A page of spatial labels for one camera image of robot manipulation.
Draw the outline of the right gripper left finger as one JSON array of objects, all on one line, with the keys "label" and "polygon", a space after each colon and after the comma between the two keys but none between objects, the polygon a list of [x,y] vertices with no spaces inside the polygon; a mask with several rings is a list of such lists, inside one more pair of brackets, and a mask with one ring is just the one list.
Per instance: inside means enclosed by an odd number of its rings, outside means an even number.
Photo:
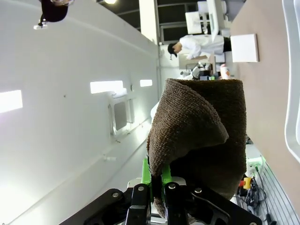
[{"label": "right gripper left finger", "polygon": [[85,225],[145,225],[150,219],[151,173],[149,158],[142,162],[141,181],[125,192],[112,188],[104,192],[89,206],[96,210]]}]

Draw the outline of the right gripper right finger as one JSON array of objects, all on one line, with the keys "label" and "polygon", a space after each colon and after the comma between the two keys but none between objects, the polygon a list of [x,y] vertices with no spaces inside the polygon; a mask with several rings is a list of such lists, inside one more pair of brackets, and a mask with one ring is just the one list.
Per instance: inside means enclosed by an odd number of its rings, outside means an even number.
[{"label": "right gripper right finger", "polygon": [[188,225],[195,220],[204,225],[261,225],[262,220],[199,183],[179,185],[170,167],[162,170],[166,219],[169,225]]}]

